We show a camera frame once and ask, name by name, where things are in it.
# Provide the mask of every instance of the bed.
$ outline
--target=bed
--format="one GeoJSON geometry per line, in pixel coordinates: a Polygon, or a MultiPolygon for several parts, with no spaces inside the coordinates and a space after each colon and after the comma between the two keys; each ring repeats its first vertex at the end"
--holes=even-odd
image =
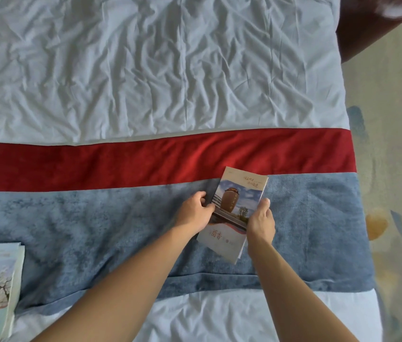
{"type": "MultiPolygon", "coordinates": [[[[225,166],[269,176],[274,246],[360,340],[381,338],[340,9],[0,0],[0,242],[27,250],[11,341],[170,228],[192,192],[213,194],[225,166]]],[[[233,266],[192,240],[137,340],[275,340],[259,288],[246,252],[233,266]]]]}

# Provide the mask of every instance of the left hand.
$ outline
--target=left hand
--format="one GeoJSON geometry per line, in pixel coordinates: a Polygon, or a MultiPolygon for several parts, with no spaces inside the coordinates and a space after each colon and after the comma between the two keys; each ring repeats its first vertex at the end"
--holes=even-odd
{"type": "Polygon", "coordinates": [[[210,203],[204,207],[206,192],[198,191],[182,203],[177,213],[175,227],[181,226],[191,231],[193,235],[199,233],[209,222],[215,210],[215,204],[210,203]]]}

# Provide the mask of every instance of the blue fabric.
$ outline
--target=blue fabric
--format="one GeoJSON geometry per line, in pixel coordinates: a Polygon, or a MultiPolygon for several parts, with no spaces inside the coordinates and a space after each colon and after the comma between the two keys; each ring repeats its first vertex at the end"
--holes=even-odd
{"type": "MultiPolygon", "coordinates": [[[[26,258],[17,313],[55,313],[170,228],[189,195],[213,195],[219,179],[62,192],[0,192],[0,242],[22,242],[26,258]]],[[[355,173],[274,175],[274,246],[313,290],[374,287],[355,173]]],[[[159,298],[201,290],[259,288],[247,251],[236,265],[191,240],[159,298]]]]}

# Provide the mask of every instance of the blue sky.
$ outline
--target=blue sky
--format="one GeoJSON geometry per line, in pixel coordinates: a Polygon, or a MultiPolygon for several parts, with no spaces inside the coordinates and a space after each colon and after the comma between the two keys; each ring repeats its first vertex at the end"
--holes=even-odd
{"type": "Polygon", "coordinates": [[[250,217],[256,210],[262,191],[247,189],[244,186],[238,185],[229,180],[222,180],[220,181],[215,194],[221,197],[223,196],[223,193],[231,187],[239,191],[239,200],[232,213],[239,214],[239,208],[246,207],[248,209],[247,217],[250,217]]]}

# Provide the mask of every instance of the right hand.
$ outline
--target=right hand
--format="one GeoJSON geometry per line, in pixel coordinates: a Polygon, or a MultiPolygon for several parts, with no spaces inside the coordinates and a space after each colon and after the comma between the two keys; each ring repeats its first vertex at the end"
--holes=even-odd
{"type": "Polygon", "coordinates": [[[271,201],[268,198],[262,199],[248,220],[247,239],[249,243],[262,240],[272,244],[275,235],[275,221],[269,209],[270,206],[271,201]]]}

